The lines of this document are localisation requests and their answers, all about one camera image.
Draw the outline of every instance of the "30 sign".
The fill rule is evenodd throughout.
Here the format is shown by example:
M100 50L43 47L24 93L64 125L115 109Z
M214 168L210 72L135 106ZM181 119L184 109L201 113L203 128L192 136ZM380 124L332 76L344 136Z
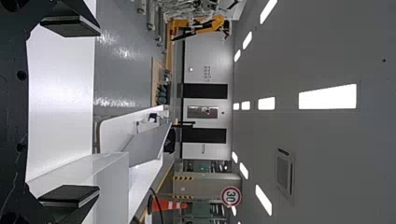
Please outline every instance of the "30 sign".
M228 187L221 193L221 200L227 207L237 206L242 200L241 190L236 187Z

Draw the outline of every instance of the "machine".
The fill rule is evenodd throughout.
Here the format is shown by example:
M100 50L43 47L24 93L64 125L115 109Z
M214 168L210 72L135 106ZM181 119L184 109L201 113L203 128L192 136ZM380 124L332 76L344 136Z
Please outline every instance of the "machine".
M38 25L64 37L98 36L83 0L0 1L0 223L81 223L99 198L93 186L60 186L37 199L25 183L28 155L26 40Z

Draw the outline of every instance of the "white ceiling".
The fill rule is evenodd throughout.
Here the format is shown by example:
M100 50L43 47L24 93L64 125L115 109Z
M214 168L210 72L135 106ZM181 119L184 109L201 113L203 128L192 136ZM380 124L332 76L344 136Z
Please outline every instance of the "white ceiling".
M266 3L247 1L235 25L235 52L249 31L253 39L234 67L234 101L252 105L233 114L233 150L249 180L231 223L395 223L396 5L279 0L260 25ZM301 91L351 83L357 109L298 109ZM266 97L276 98L275 111L255 109ZM294 204L276 189L278 147L296 156ZM273 204L271 217L256 184Z

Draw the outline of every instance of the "air vent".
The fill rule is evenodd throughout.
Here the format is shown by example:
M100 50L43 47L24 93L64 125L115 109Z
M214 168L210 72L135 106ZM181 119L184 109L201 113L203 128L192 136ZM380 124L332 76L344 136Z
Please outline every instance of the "air vent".
M294 154L283 148L276 151L276 188L293 203L294 198Z

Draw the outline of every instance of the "metal frame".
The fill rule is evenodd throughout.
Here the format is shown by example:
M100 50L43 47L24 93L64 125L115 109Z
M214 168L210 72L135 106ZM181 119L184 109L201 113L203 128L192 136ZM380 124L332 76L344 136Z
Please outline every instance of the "metal frame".
M99 27L83 0L0 1L0 25L4 31L0 35L0 223L56 223L54 214L37 200L25 183L29 113L26 40L45 17L57 16L56 10L60 7L70 8L71 13ZM51 29L55 32L58 28L67 32L67 27L63 29L61 24L51 28L55 28ZM96 200L97 197L60 223L81 223Z

